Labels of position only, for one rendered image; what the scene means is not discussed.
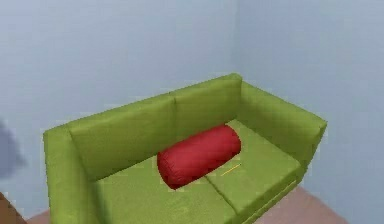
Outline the red bolster cushion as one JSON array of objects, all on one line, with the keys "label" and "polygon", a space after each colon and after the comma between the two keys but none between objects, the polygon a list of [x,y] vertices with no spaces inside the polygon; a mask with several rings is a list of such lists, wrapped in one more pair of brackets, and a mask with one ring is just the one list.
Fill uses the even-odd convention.
[{"label": "red bolster cushion", "polygon": [[166,185],[176,190],[214,171],[240,151],[240,137],[223,124],[159,152],[157,167]]}]

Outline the thin yellow pencil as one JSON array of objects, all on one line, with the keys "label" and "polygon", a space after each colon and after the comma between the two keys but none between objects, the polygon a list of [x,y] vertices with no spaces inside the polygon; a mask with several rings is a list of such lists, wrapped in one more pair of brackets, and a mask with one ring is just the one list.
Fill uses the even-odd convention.
[{"label": "thin yellow pencil", "polygon": [[233,171],[234,169],[238,168],[239,166],[241,166],[241,163],[239,163],[239,164],[235,165],[234,167],[230,168],[229,170],[225,171],[220,176],[226,175],[227,173],[229,173],[229,172]]}]

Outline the green sofa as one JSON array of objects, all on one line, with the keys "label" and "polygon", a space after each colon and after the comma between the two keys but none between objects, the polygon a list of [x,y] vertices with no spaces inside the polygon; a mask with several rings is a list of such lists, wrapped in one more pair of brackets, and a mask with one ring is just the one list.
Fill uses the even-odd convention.
[{"label": "green sofa", "polygon": [[[169,188],[157,154],[223,124],[240,153]],[[50,224],[252,224],[301,182],[326,127],[236,73],[57,126],[43,136]]]}]

